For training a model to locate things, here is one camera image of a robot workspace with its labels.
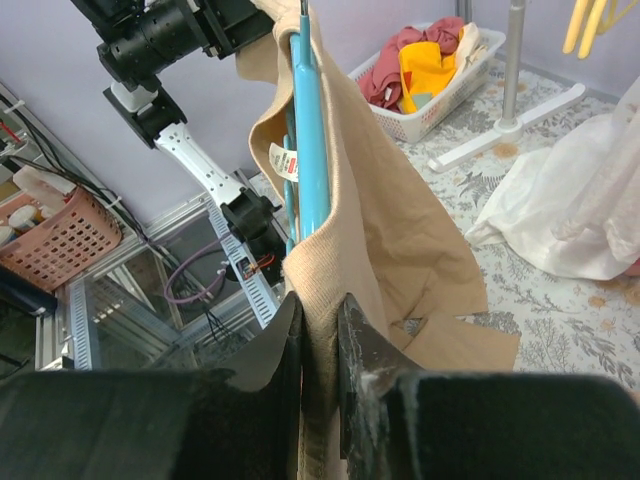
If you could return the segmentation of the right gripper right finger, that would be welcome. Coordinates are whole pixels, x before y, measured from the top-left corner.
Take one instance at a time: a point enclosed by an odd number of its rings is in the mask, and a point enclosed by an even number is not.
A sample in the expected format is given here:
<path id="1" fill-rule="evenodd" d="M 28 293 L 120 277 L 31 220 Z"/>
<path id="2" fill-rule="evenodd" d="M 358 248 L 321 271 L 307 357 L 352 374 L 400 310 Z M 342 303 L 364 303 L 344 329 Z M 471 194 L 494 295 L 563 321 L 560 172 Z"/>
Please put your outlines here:
<path id="1" fill-rule="evenodd" d="M 352 479 L 635 479 L 639 407 L 593 375 L 418 366 L 347 295 L 338 311 L 340 455 Z"/>

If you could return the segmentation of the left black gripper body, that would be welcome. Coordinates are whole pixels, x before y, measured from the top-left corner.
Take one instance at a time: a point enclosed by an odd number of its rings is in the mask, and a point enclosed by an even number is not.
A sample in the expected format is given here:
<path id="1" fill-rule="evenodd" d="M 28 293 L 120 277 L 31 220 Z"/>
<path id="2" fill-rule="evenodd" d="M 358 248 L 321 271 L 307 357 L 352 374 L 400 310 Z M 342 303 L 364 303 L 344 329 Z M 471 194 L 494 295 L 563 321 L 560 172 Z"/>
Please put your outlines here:
<path id="1" fill-rule="evenodd" d="M 209 57 L 225 58 L 272 31 L 274 21 L 249 0 L 188 1 L 196 38 Z"/>

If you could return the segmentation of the beige t shirt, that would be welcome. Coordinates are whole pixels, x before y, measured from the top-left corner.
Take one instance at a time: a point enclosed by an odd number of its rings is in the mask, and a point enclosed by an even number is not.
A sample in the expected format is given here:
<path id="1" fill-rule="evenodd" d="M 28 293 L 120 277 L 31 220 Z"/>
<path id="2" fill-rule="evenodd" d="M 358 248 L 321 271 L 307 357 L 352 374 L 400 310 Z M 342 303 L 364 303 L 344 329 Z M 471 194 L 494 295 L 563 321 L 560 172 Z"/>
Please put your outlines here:
<path id="1" fill-rule="evenodd" d="M 483 275 L 444 206 L 385 134 L 318 31 L 331 210 L 286 256 L 283 274 L 306 317 L 297 475 L 343 479 L 337 311 L 352 294 L 369 322 L 418 365 L 509 371 L 515 335 L 470 324 L 488 308 Z"/>

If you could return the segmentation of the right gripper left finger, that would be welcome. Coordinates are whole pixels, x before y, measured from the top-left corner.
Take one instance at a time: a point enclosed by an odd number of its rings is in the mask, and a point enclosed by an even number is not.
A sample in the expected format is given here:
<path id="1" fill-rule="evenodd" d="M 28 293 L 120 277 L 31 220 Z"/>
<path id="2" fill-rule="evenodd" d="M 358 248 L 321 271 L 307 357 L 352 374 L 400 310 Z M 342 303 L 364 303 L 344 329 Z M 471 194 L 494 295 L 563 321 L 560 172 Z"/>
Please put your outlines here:
<path id="1" fill-rule="evenodd" d="M 303 309 L 288 294 L 226 362 L 64 371 L 1 389 L 5 479 L 293 479 Z"/>

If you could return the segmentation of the blue hanger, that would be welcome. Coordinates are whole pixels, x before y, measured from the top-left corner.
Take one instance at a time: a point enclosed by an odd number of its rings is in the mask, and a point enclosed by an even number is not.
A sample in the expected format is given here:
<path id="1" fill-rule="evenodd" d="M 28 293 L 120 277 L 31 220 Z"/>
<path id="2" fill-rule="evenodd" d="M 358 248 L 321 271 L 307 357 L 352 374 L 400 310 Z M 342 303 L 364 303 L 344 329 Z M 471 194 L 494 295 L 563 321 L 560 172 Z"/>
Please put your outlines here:
<path id="1" fill-rule="evenodd" d="M 306 239 L 326 221 L 330 212 L 327 149 L 320 75 L 311 45 L 309 4 L 300 3 L 300 28 L 290 38 L 293 67 L 293 104 L 289 108 L 284 146 L 297 153 L 298 182 L 284 184 L 290 234 L 286 251 Z"/>

